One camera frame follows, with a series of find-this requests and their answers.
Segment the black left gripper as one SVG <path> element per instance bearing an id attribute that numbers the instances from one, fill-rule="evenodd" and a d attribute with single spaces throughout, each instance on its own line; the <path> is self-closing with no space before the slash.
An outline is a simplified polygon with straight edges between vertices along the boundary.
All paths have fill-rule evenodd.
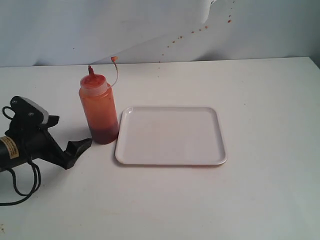
<path id="1" fill-rule="evenodd" d="M 5 147 L 4 165 L 17 167 L 35 159 L 42 159 L 65 170 L 72 168 L 79 157 L 91 147 L 93 140 L 86 138 L 69 141 L 66 149 L 62 151 L 48 132 L 48 128 L 56 126 L 59 120 L 58 115 L 49 115 L 47 124 L 34 125 L 13 117 L 5 136 L 10 138 L 10 143 L 15 144 L 13 152 L 18 153 L 18 156 L 10 157 L 9 148 Z"/>

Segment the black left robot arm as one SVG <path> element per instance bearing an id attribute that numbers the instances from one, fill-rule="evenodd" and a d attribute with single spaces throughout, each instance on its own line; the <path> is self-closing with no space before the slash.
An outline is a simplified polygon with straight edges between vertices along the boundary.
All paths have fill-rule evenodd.
<path id="1" fill-rule="evenodd" d="M 62 150 L 48 128 L 58 124 L 60 117 L 49 115 L 40 121 L 15 115 L 5 136 L 0 138 L 0 170 L 12 169 L 35 159 L 41 159 L 65 170 L 72 168 L 78 158 L 92 145 L 92 139 L 69 141 Z"/>

